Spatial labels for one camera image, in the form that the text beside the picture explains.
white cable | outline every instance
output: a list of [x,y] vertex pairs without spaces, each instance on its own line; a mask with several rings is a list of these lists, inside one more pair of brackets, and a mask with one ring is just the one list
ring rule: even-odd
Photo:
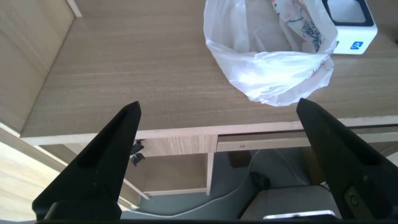
[[303,185],[308,185],[308,183],[306,183],[304,180],[302,180],[292,169],[292,167],[289,165],[289,162],[287,162],[287,159],[285,158],[285,156],[280,153],[277,149],[274,149],[275,152],[279,155],[279,157],[285,162],[286,166],[290,169],[290,172],[292,173],[292,175],[298,180],[300,181]]
[[250,174],[250,168],[251,168],[251,165],[252,165],[252,163],[253,163],[253,160],[254,160],[254,158],[256,157],[256,155],[257,155],[257,153],[258,153],[259,151],[260,151],[260,150],[258,150],[258,151],[253,155],[253,157],[252,157],[252,159],[251,159],[251,161],[250,161],[250,163],[249,163],[248,172],[247,172],[246,176],[244,177],[244,179],[242,180],[242,182],[241,182],[235,189],[233,189],[230,193],[227,193],[227,194],[225,194],[225,195],[223,195],[223,196],[214,198],[213,200],[210,200],[210,201],[208,201],[208,202],[206,202],[206,203],[204,203],[204,204],[202,204],[202,205],[199,205],[199,206],[197,206],[197,207],[195,207],[195,208],[191,208],[191,209],[189,209],[189,210],[187,210],[187,211],[185,211],[185,212],[177,213],[177,214],[174,214],[174,215],[158,215],[158,214],[153,214],[153,213],[148,213],[148,212],[140,212],[140,211],[134,211],[134,210],[133,210],[133,211],[130,210],[129,212],[136,213],[136,214],[141,214],[141,215],[148,215],[148,216],[152,216],[152,217],[159,217],[159,218],[174,218],[174,217],[178,217],[178,216],[180,216],[180,215],[184,215],[184,214],[187,214],[187,213],[196,211],[196,210],[198,210],[198,209],[200,209],[200,208],[203,208],[203,207],[206,206],[206,205],[209,205],[209,204],[211,204],[211,203],[213,203],[213,202],[216,202],[216,201],[218,201],[218,200],[221,200],[221,199],[223,199],[223,198],[226,198],[226,197],[230,196],[231,194],[235,193],[235,191],[237,191],[237,190],[243,185],[243,183],[245,183],[247,177],[248,177],[249,174]]

wooden cabinet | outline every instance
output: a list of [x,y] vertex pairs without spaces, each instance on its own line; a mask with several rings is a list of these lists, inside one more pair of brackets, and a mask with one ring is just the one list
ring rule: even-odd
[[[71,143],[64,146],[78,154],[87,144]],[[137,167],[129,163],[125,185],[146,199],[152,195],[210,194],[217,135],[144,139],[141,144],[144,148],[140,153],[146,159]],[[58,156],[69,157],[65,151],[58,151]]]

wooden panel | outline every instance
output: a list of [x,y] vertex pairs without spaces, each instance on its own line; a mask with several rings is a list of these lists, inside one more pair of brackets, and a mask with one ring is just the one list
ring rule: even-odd
[[70,9],[73,11],[76,17],[82,17],[79,7],[76,5],[74,0],[67,0]]
[[26,144],[24,141],[7,133],[3,129],[0,129],[0,142],[36,160],[37,162],[49,166],[50,168],[58,172],[61,172],[65,167],[62,163],[59,163],[52,159],[50,156],[41,153],[36,148]]
[[213,178],[213,165],[214,165],[214,152],[207,154],[207,165],[206,165],[206,195],[210,195],[211,191],[211,180]]
[[[215,152],[217,136],[190,136],[180,138],[160,138],[142,140],[144,149],[140,151],[145,157],[172,156]],[[65,144],[75,153],[81,152],[88,143]]]
[[[88,7],[88,13],[98,13],[73,23],[24,139],[89,142],[136,100],[142,109],[140,139],[302,129],[296,105],[251,102],[227,81],[205,46],[204,3],[78,1],[83,14]],[[376,38],[364,55],[333,55],[329,86],[309,97],[345,125],[398,123],[395,4],[369,2]]]
[[32,202],[57,175],[57,171],[0,142],[1,219],[35,220]]
[[[51,154],[53,157],[63,161],[65,166],[69,164],[77,154],[73,151],[69,150],[64,145],[48,145],[48,146],[41,146],[43,150]],[[120,191],[119,200],[123,200],[130,204],[130,207],[138,208],[139,207],[139,194],[131,189],[125,183],[122,184],[122,189]]]
[[2,0],[0,17],[0,122],[20,133],[75,16],[64,0]]
[[126,180],[148,195],[206,192],[206,154],[148,157],[129,163]]
[[[364,128],[353,131],[366,142],[398,141],[398,127]],[[218,137],[217,152],[310,146],[304,132]]]

black clamp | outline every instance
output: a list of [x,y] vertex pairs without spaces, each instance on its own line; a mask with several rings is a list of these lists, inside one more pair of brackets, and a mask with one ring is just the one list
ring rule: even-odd
[[139,161],[145,159],[144,155],[142,155],[141,153],[138,153],[143,148],[144,148],[144,146],[142,145],[141,140],[137,140],[136,143],[132,146],[131,162],[134,164],[134,166],[137,166]]

floor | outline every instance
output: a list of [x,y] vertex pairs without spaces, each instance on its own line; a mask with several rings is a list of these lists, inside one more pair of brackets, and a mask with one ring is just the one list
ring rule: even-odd
[[[308,183],[300,149],[279,149],[285,160],[275,150],[261,150],[252,161],[251,171],[266,175],[271,180],[272,188],[303,185],[302,181]],[[301,179],[298,180],[290,171],[289,166]],[[156,215],[174,215],[200,206],[214,198],[235,189],[248,173],[248,168],[233,169],[228,160],[226,152],[215,154],[213,169],[213,182],[210,196],[205,193],[166,195],[152,197],[151,200],[141,199],[140,212],[153,213]],[[210,220],[233,220],[237,219],[245,204],[254,195],[256,189],[249,179],[233,194],[226,198],[217,200],[193,212],[174,217],[176,219],[210,219]],[[123,212],[123,219],[146,219],[162,218],[150,215],[142,215],[134,212]]]

